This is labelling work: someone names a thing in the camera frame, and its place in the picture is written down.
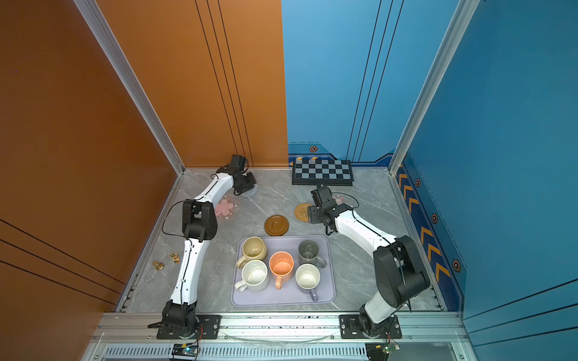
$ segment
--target vent grille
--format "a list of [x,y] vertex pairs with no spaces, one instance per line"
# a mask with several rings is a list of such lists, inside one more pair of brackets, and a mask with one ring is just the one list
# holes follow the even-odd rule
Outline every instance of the vent grille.
[[[170,344],[109,344],[105,351],[105,360],[167,360],[171,358]],[[203,345],[198,361],[217,361],[227,359],[273,360],[273,359],[339,359],[367,360],[365,344],[319,344],[288,345],[287,347],[267,346],[266,344],[210,343]]]
[[105,359],[161,359],[171,356],[173,344],[109,344],[106,347]]
[[296,356],[303,359],[327,359],[330,357],[337,357],[339,359],[359,360],[365,356],[365,347],[360,347],[357,344],[346,345],[320,345],[315,347],[266,347],[266,346],[203,346],[201,344],[201,352],[199,359],[203,360],[219,360],[229,358],[248,358],[248,359],[274,359],[286,358]]

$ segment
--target lavender tray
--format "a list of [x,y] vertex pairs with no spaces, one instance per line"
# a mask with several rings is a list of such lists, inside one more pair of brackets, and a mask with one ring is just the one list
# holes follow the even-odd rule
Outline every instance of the lavender tray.
[[[325,236],[279,236],[279,237],[261,237],[267,245],[267,258],[263,260],[267,267],[269,267],[269,259],[275,252],[285,251],[293,257],[295,266],[293,268],[293,277],[285,283],[281,289],[275,288],[275,280],[271,275],[271,270],[268,269],[269,284],[263,291],[253,292],[246,289],[243,292],[237,291],[233,287],[231,295],[231,302],[235,306],[271,306],[275,304],[306,304],[306,303],[329,303],[335,299],[335,283],[333,279],[333,269],[331,263],[331,255],[329,254],[329,240]],[[237,259],[241,257],[241,248],[243,243],[248,238],[244,238],[239,242],[237,249]],[[319,301],[313,302],[309,296],[309,292],[301,289],[295,280],[295,271],[300,266],[299,254],[297,247],[302,241],[310,239],[317,242],[319,245],[319,255],[327,260],[325,268],[319,268],[321,274],[321,281],[315,287]],[[235,269],[233,276],[233,284],[241,280],[241,270]]]

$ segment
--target yellow chevron stripe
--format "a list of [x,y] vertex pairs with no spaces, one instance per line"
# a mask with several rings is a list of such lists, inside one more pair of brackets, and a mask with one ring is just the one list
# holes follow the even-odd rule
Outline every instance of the yellow chevron stripe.
[[407,175],[406,174],[400,174],[399,175],[399,189],[401,189],[401,178],[407,179]]
[[445,274],[447,274],[448,277],[450,276],[450,272],[448,270],[445,269],[445,267],[443,267],[442,265],[440,265],[439,263],[435,264],[435,279],[437,280],[437,282],[439,283],[439,272],[442,271]]
[[432,260],[432,251],[436,252],[437,254],[439,254],[440,256],[442,255],[442,253],[439,251],[439,249],[437,249],[436,247],[432,246],[431,243],[428,244],[428,259],[431,262]]
[[410,198],[409,198],[409,213],[412,212],[412,203],[420,204],[420,202],[418,202],[417,199],[410,197]]
[[421,243],[422,243],[422,244],[424,244],[424,234],[430,235],[430,236],[432,236],[432,237],[434,236],[429,229],[422,227],[422,228],[421,228]]
[[403,199],[407,199],[408,190],[413,191],[413,188],[408,185],[403,186]]

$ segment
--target mug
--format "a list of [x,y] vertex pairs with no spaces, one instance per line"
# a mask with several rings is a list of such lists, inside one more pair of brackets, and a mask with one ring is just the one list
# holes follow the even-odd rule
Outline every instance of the mug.
[[315,287],[317,287],[321,280],[321,274],[317,267],[310,263],[300,265],[299,268],[297,268],[297,271],[295,271],[295,279],[297,280],[299,287],[305,291],[309,291],[309,296],[311,296],[313,302],[319,300]]
[[323,268],[327,261],[319,255],[319,245],[312,240],[305,240],[299,243],[299,264],[311,263],[317,267]]
[[267,257],[267,246],[265,241],[259,237],[251,237],[245,241],[242,249],[242,256],[237,261],[235,267],[243,268],[250,260],[264,260]]
[[235,283],[235,289],[244,291],[249,288],[250,291],[259,292],[269,284],[267,277],[267,265],[265,262],[254,259],[247,262],[241,271],[241,280]]
[[293,277],[293,257],[287,252],[279,251],[271,256],[269,268],[275,278],[275,288],[281,289],[283,282]]

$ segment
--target orange wall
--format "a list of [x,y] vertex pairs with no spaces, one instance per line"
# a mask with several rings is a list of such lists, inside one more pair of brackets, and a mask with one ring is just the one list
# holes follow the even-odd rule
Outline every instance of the orange wall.
[[77,360],[176,174],[72,0],[0,2],[0,42],[2,358]]
[[98,0],[185,166],[286,166],[281,0],[170,4]]

